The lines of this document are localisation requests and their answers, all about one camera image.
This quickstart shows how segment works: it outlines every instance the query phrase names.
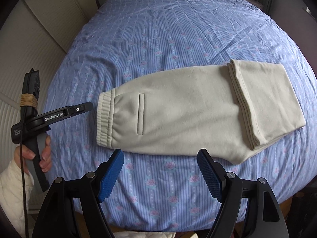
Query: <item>beige sweatpants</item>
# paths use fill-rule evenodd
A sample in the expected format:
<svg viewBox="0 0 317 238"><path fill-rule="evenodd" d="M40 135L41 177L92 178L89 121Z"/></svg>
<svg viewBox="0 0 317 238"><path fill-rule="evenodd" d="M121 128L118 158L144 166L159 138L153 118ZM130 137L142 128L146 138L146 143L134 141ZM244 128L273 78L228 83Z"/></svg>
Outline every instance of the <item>beige sweatpants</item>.
<svg viewBox="0 0 317 238"><path fill-rule="evenodd" d="M97 143L152 155L239 164L305 120L282 65L232 60L157 72L101 93Z"/></svg>

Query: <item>finger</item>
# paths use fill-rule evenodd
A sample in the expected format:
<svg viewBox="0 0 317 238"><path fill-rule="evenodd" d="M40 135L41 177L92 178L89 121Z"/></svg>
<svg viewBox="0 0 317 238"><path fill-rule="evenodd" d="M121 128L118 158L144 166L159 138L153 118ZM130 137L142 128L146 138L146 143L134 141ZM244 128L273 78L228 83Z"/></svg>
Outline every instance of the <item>finger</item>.
<svg viewBox="0 0 317 238"><path fill-rule="evenodd" d="M45 147L42 151L42 159L45 161L50 157L51 155L51 147Z"/></svg>
<svg viewBox="0 0 317 238"><path fill-rule="evenodd" d="M44 169L42 169L42 171L43 171L44 173L46 173L46 172L48 172L51 168L52 168L52 162L50 162L48 166L46 166Z"/></svg>
<svg viewBox="0 0 317 238"><path fill-rule="evenodd" d="M28 166L26 165L25 160L23 159L23 170L26 174L30 174L29 170L28 170Z"/></svg>
<svg viewBox="0 0 317 238"><path fill-rule="evenodd" d="M45 167L47 167L49 165L49 163L52 161L51 156L49 156L49 158L47 160L41 160L40 161L40 167L42 169L44 169Z"/></svg>
<svg viewBox="0 0 317 238"><path fill-rule="evenodd" d="M25 159L32 160L35 154L32 150L28 149L25 145L22 145L22 157Z"/></svg>
<svg viewBox="0 0 317 238"><path fill-rule="evenodd" d="M45 140L45 144L46 144L46 146L51 145L51 136L50 135L47 135L46 140Z"/></svg>

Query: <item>quilted jacket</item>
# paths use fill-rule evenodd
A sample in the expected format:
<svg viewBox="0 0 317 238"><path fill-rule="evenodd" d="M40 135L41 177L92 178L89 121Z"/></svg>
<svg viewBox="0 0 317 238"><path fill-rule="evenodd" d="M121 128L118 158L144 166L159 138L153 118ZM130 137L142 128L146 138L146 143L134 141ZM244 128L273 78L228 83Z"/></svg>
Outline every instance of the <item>quilted jacket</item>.
<svg viewBox="0 0 317 238"><path fill-rule="evenodd" d="M34 180L24 173L27 205ZM17 232L25 237L21 169L14 160L0 174L0 204Z"/></svg>

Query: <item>pocket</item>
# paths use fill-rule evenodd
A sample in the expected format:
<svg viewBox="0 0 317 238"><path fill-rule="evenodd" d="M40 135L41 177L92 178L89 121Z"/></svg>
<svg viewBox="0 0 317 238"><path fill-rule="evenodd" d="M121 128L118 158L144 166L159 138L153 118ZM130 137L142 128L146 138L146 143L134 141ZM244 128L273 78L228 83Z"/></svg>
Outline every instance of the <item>pocket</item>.
<svg viewBox="0 0 317 238"><path fill-rule="evenodd" d="M139 94L139 110L137 116L137 134L143 135L144 94Z"/></svg>

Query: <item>bed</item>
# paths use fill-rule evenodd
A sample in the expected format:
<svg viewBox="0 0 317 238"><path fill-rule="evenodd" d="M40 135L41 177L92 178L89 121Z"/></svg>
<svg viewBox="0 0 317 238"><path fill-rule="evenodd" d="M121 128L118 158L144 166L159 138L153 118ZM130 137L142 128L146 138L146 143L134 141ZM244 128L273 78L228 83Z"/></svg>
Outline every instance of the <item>bed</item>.
<svg viewBox="0 0 317 238"><path fill-rule="evenodd" d="M45 111L94 104L90 113L51 126L50 182L80 178L110 157L110 149L96 144L99 93L145 74L230 59L282 63L306 126L240 165L215 160L240 178L265 177L279 203L291 197L317 174L317 81L290 37L245 0L107 0L75 38L48 90ZM177 232L212 226L220 204L195 157L124 154L101 205L109 224ZM81 212L79 201L75 206ZM245 210L243 199L238 221Z"/></svg>

